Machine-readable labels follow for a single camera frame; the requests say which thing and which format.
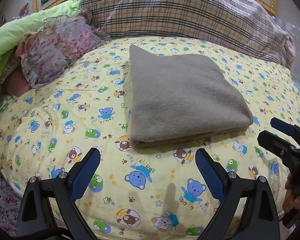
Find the floral print sleeve forearm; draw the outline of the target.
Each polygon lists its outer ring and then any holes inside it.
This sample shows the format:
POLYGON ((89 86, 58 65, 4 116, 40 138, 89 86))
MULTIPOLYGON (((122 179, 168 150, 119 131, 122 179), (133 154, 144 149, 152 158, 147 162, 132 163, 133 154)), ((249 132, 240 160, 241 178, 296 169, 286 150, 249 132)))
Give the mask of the floral print sleeve forearm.
POLYGON ((21 199, 0 172, 0 227, 14 236, 21 199))

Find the person's right hand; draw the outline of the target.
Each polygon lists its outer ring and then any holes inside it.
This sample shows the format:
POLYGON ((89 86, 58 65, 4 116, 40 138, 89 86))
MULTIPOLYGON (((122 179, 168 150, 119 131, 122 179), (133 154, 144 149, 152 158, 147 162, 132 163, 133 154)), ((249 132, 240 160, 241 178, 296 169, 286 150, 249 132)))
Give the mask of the person's right hand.
POLYGON ((285 183, 286 194, 282 204, 285 213, 289 213, 293 209, 300 210, 300 195, 295 197, 293 194, 294 186, 292 184, 292 175, 289 173, 285 183))

